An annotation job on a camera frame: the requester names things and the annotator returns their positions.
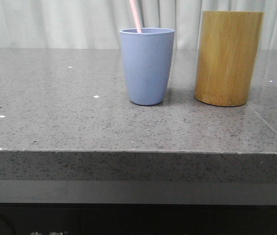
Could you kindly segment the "pink chopstick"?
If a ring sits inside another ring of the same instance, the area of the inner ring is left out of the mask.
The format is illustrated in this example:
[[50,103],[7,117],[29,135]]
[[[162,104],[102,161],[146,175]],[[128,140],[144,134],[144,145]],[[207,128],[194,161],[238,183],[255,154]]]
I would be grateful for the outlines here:
[[137,9],[137,6],[136,6],[136,1],[135,0],[129,0],[129,3],[130,3],[130,7],[131,7],[132,15],[133,15],[133,18],[134,18],[137,33],[142,33],[141,26],[140,26],[140,20],[139,20],[139,13],[138,13],[138,9]]

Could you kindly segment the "pale grey curtain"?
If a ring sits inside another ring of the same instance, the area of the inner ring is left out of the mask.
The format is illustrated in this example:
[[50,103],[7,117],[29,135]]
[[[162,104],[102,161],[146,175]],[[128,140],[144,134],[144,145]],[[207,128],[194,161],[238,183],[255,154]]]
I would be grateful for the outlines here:
[[[140,0],[141,25],[176,31],[178,49],[193,50],[203,11],[264,13],[261,48],[277,49],[277,0]],[[0,0],[0,47],[117,49],[134,27],[126,0]]]

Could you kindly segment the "bamboo wooden cup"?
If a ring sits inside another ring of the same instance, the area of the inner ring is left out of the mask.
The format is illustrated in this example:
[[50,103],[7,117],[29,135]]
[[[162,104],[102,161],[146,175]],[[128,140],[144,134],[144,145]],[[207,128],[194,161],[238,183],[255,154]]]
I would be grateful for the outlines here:
[[203,11],[194,97],[235,107],[247,103],[263,12]]

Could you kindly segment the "blue plastic cup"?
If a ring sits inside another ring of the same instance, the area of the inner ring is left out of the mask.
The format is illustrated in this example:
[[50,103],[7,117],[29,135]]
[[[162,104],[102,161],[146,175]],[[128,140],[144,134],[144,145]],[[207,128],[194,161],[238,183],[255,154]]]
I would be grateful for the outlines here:
[[137,105],[163,101],[169,80],[175,30],[135,28],[120,31],[121,54],[127,91]]

